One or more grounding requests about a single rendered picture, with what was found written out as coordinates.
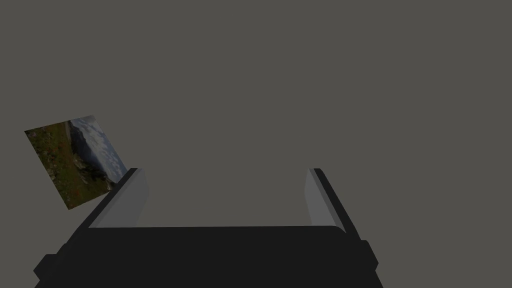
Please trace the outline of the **landscape picture on wall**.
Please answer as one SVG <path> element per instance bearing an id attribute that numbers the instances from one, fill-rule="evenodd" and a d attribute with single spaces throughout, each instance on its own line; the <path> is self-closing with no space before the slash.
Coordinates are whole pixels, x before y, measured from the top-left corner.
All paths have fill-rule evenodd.
<path id="1" fill-rule="evenodd" d="M 111 192 L 128 172 L 92 114 L 24 133 L 68 210 Z"/>

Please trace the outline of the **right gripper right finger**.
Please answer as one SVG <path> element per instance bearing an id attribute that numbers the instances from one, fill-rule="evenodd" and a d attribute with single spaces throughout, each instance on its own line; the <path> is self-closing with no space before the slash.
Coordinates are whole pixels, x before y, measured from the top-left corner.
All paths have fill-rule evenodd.
<path id="1" fill-rule="evenodd" d="M 354 223 L 322 169 L 307 169 L 304 197 L 309 219 L 313 226 L 338 227 L 350 238 L 361 239 Z"/>

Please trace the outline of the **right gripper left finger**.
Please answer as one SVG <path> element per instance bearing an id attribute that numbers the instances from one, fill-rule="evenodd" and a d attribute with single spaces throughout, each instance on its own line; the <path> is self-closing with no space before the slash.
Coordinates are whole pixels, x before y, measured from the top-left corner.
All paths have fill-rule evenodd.
<path id="1" fill-rule="evenodd" d="M 149 194 L 145 170 L 131 168 L 114 189 L 99 202 L 79 228 L 135 227 Z"/>

